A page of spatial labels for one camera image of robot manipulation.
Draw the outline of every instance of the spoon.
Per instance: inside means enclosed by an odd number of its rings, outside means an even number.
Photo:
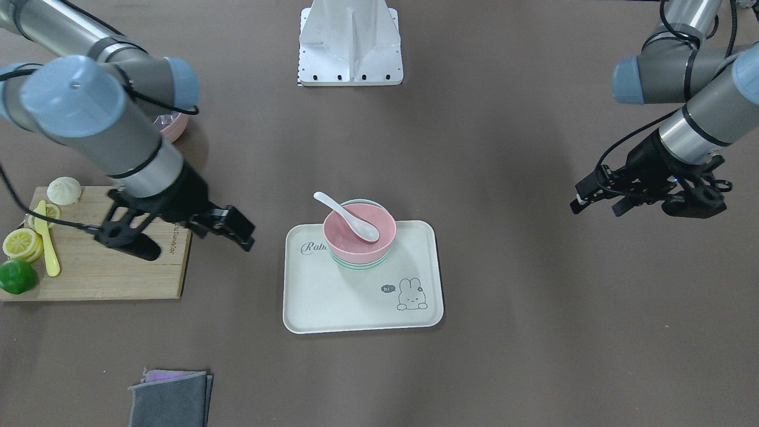
[[[45,215],[45,201],[39,201],[37,209],[34,210],[35,214]],[[61,265],[58,262],[58,257],[55,256],[55,249],[52,248],[52,241],[50,240],[50,231],[48,231],[47,221],[34,218],[34,231],[38,232],[43,237],[43,254],[45,255],[45,269],[50,277],[58,276],[61,273]]]
[[[343,217],[343,219],[345,219],[345,222],[348,223],[348,226],[351,227],[351,230],[356,233],[356,236],[358,236],[359,239],[369,243],[374,243],[377,240],[380,240],[380,231],[377,230],[375,226],[355,217],[352,213],[345,210],[344,207],[340,206],[338,202],[334,201],[330,196],[325,195],[321,191],[317,191],[313,193],[313,198],[332,208],[332,210],[337,212],[338,215]]]

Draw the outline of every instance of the white tray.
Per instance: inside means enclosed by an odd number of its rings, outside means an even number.
[[[285,240],[282,320],[296,334],[429,327],[442,319],[435,232],[424,221],[397,221],[388,258],[367,271],[337,264],[322,224]]]

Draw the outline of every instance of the bunny illustration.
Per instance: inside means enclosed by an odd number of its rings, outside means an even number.
[[[416,277],[401,280],[398,290],[401,291],[398,295],[398,310],[427,308],[427,297],[424,295],[422,283]]]

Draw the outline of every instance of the green lime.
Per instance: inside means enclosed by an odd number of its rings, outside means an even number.
[[[32,264],[13,258],[0,264],[0,289],[18,295],[34,288],[38,281],[37,272]]]

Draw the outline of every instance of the gray cloth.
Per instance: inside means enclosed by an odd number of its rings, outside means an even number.
[[[129,387],[134,398],[129,427],[205,427],[212,382],[205,372],[146,373],[141,384]]]

